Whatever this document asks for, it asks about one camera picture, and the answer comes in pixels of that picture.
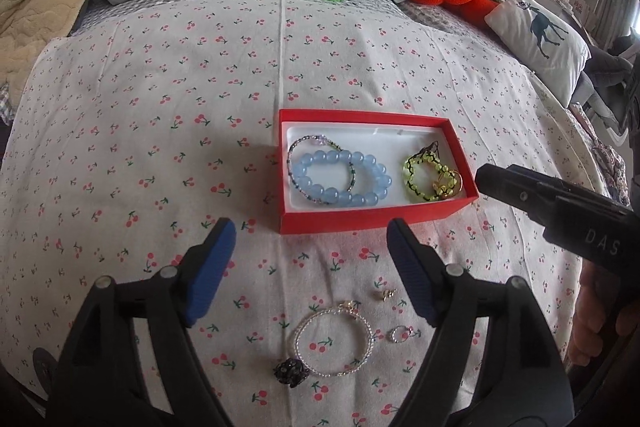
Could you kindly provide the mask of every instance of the finger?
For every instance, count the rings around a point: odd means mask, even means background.
[[[574,329],[572,330],[572,338],[575,347],[577,347],[585,355],[597,357],[602,351],[602,339],[589,328],[574,321]]]
[[[583,286],[580,288],[580,293],[575,301],[575,315],[578,321],[593,333],[598,333],[604,325],[607,314],[593,287]]]
[[[582,260],[582,270],[580,271],[580,286],[593,286],[598,273],[598,266],[588,259]]]
[[[575,347],[575,344],[573,342],[569,342],[569,347],[567,348],[566,353],[569,357],[569,360],[571,360],[571,363],[575,365],[585,366],[588,365],[589,362],[591,362],[591,357],[581,352],[580,349]]]
[[[640,301],[633,302],[622,308],[616,320],[616,332],[625,337],[633,333],[640,323]]]

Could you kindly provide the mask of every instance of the yellow green beaded bracelet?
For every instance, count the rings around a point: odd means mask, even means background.
[[[438,173],[438,180],[433,183],[434,194],[428,196],[418,188],[414,183],[415,166],[427,162],[433,165]],[[462,190],[462,176],[458,171],[449,169],[440,162],[438,157],[438,142],[431,143],[430,146],[424,147],[417,154],[407,158],[402,169],[405,178],[405,184],[412,193],[424,201],[442,201],[447,198],[457,196]]]

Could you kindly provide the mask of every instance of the cherry pattern bedsheet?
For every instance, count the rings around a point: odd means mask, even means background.
[[[548,90],[514,58],[404,16],[315,0],[181,0],[51,42],[40,55],[2,163],[0,353],[40,393],[31,353],[58,356],[92,282],[177,264],[218,217],[238,245],[209,313],[190,331],[236,425],[388,425],[433,331],[415,315],[383,230],[277,234],[277,111],[407,112],[449,118],[472,169],[537,169],[603,192],[588,147]],[[570,332],[580,262],[523,213],[480,198],[413,227],[446,263],[531,285],[558,347]],[[381,302],[383,289],[398,289]],[[288,389],[272,369],[296,325],[346,299],[376,332],[349,377]],[[402,344],[386,333],[413,328]],[[154,402],[167,407],[138,325]],[[474,334],[460,404],[478,374]],[[358,338],[331,321],[303,339],[319,367],[359,364]]]

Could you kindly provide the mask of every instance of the deer print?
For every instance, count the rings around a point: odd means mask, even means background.
[[[542,53],[542,55],[548,59],[549,55],[542,51],[542,39],[545,39],[546,42],[549,42],[554,46],[559,46],[560,42],[549,40],[549,38],[546,36],[546,29],[551,28],[561,41],[564,41],[564,39],[560,36],[558,30],[565,32],[567,35],[569,34],[569,32],[564,28],[561,28],[557,24],[553,24],[546,15],[544,15],[538,8],[532,6],[528,2],[518,1],[518,7],[522,8],[523,10],[531,10],[536,14],[535,18],[531,22],[531,28],[529,28],[529,31],[531,31],[531,33],[533,33],[538,38],[538,49],[540,50],[540,53]]]

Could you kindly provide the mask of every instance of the deer print pillow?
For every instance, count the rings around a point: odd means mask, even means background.
[[[568,107],[578,76],[591,58],[582,37],[534,0],[505,1],[484,20],[562,107]]]

